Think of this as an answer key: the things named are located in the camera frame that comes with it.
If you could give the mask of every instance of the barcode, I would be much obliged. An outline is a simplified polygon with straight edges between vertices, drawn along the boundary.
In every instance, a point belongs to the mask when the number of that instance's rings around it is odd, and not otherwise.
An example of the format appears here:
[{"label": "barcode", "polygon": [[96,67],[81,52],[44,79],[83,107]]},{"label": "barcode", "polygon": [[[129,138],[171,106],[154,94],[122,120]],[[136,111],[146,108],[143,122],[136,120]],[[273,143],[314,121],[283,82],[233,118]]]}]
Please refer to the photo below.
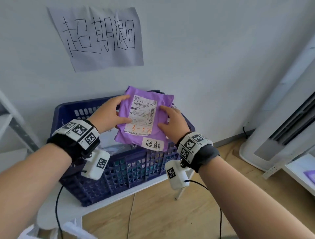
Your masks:
[{"label": "barcode", "polygon": [[148,106],[148,105],[145,105],[145,104],[140,104],[140,103],[138,103],[138,102],[135,102],[135,105],[139,105],[139,106],[142,106],[142,107],[147,107],[147,108],[149,108],[149,106]]},{"label": "barcode", "polygon": [[150,111],[150,117],[149,117],[149,121],[148,121],[148,124],[150,124],[150,125],[152,124],[154,110],[155,110],[155,108],[152,108]]}]

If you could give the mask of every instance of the wooden floor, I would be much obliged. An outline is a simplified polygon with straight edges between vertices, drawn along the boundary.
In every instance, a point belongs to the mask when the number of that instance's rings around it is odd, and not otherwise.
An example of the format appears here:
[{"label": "wooden floor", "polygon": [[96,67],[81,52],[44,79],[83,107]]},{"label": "wooden floor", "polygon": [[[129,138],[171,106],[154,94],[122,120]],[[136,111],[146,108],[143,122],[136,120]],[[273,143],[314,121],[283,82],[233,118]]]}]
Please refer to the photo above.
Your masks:
[{"label": "wooden floor", "polygon": [[[262,171],[239,159],[243,140],[219,148],[222,158],[253,181],[294,214],[315,233],[315,199],[300,184],[279,171],[264,180]],[[202,182],[195,174],[192,180]],[[220,209],[212,195],[203,187],[191,183],[182,197],[175,201],[176,192],[168,181],[138,192],[131,216],[130,239],[139,238],[206,238],[219,236]],[[126,239],[133,195],[83,217],[83,228],[98,239]],[[223,218],[222,235],[234,235]],[[48,231],[40,236],[47,238]],[[65,233],[65,239],[74,238]]]}]

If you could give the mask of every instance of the purple package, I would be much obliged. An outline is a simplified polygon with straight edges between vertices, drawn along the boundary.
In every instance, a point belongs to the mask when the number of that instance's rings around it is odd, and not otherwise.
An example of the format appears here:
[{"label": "purple package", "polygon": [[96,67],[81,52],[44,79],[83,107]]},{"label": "purple package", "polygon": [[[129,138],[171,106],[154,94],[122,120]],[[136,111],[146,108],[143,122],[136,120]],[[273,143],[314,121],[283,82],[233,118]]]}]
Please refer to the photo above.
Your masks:
[{"label": "purple package", "polygon": [[315,170],[305,171],[304,174],[315,184]]},{"label": "purple package", "polygon": [[132,119],[132,123],[117,126],[115,141],[166,151],[168,142],[158,123],[167,124],[168,115],[160,110],[160,106],[171,107],[174,96],[147,92],[132,86],[128,87],[125,95],[130,95],[130,98],[120,103],[119,116]]}]

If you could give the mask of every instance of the wristband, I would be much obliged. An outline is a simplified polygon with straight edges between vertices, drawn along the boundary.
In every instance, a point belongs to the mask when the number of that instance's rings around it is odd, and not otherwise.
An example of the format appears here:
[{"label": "wristband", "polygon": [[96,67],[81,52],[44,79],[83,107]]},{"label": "wristband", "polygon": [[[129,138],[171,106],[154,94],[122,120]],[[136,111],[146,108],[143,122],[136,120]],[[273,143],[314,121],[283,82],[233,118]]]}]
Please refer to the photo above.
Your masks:
[{"label": "wristband", "polygon": [[72,162],[80,158],[88,158],[99,145],[99,132],[88,120],[71,120],[57,129],[47,140],[62,148],[72,158]]},{"label": "wristband", "polygon": [[213,147],[213,142],[196,132],[189,132],[177,144],[177,152],[183,160],[183,166],[188,166],[197,173],[202,165],[219,155],[219,151]]}]

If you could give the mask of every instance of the white wall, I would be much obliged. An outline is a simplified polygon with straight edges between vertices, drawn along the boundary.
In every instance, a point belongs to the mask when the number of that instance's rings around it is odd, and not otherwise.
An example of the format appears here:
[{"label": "white wall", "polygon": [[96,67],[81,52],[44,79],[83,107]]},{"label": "white wall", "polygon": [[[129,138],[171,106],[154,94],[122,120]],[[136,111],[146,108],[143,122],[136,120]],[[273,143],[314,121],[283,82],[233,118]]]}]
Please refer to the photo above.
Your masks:
[{"label": "white wall", "polygon": [[[143,67],[75,73],[46,6],[138,12]],[[214,142],[241,132],[315,32],[315,1],[2,0],[0,89],[38,136],[55,106],[160,89]]]}]

